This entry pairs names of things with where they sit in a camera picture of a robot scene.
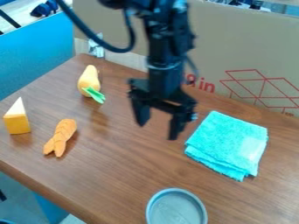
black cable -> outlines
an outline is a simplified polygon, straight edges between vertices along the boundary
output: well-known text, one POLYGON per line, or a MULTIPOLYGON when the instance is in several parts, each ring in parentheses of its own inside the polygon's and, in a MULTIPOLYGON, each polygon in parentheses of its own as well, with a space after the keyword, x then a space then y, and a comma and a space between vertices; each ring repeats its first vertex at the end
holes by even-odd
POLYGON ((0 17, 5 19, 7 22, 9 22, 11 25, 13 25, 16 28, 20 28, 21 25, 18 24, 15 20, 13 20, 9 15, 7 15, 4 11, 0 10, 0 17))
POLYGON ((193 71, 194 75, 195 75, 195 81, 197 81, 199 79, 199 70, 197 69, 196 65, 193 63, 193 61, 189 58, 188 55, 184 56, 185 60, 188 62, 191 70, 193 71))
POLYGON ((131 26, 129 15, 127 10, 123 10, 123 16, 125 20, 125 24, 129 31, 129 45, 125 48, 117 48, 115 46, 110 45, 106 41, 98 38, 98 36, 90 30, 87 25, 71 10, 66 3, 63 0, 56 0, 58 5, 61 7, 61 9, 67 14, 67 16, 73 21, 74 24, 77 25, 77 27, 85 34, 88 38, 92 39, 95 43, 102 46, 103 48, 109 50, 110 52, 114 53, 127 53, 133 49, 136 42, 136 35, 135 32, 131 26))

yellow cheese wedge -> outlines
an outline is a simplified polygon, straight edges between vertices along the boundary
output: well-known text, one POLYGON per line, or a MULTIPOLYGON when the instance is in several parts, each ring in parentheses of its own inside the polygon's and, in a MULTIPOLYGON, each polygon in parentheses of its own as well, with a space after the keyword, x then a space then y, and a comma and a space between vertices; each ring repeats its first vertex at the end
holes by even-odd
POLYGON ((10 134, 24 134, 31 131, 22 98, 11 106, 3 117, 4 123, 10 134))

green leaf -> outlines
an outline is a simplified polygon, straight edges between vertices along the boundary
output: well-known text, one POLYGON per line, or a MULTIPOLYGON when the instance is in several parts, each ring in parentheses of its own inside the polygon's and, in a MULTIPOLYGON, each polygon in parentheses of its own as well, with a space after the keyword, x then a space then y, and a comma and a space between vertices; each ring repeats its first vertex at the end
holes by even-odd
POLYGON ((105 95, 102 93, 99 93, 93 87, 83 87, 82 89, 85 92, 87 92, 88 94, 90 94, 91 97, 93 97, 93 99, 99 103, 104 103, 104 101, 106 100, 105 95))

wooden table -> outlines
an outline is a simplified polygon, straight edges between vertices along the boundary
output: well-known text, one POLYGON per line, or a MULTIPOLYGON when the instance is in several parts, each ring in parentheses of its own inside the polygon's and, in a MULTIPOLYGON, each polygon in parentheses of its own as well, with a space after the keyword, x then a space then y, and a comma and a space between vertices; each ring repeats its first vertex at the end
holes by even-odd
POLYGON ((186 87, 198 99, 199 119, 168 141, 169 115, 153 109, 145 127, 134 121, 126 79, 139 76, 80 55, 2 101, 1 115, 23 97, 32 133, 10 136, 1 122, 0 171, 87 223, 145 223, 151 195, 167 187, 197 194, 209 223, 299 223, 299 120, 186 87), (101 71, 102 106, 76 88, 89 64, 101 71), (268 128, 257 178, 239 183, 184 155, 184 141, 213 109, 268 128), (44 157, 43 145, 63 118, 76 119, 79 131, 63 158, 44 157))

teal cloth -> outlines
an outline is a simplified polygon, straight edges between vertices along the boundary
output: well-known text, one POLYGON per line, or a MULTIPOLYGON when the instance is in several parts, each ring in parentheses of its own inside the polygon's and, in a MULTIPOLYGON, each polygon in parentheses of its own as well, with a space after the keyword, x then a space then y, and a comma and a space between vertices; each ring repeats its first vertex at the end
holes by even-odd
POLYGON ((230 178, 257 176, 268 130, 212 111, 186 141, 185 154, 230 178))

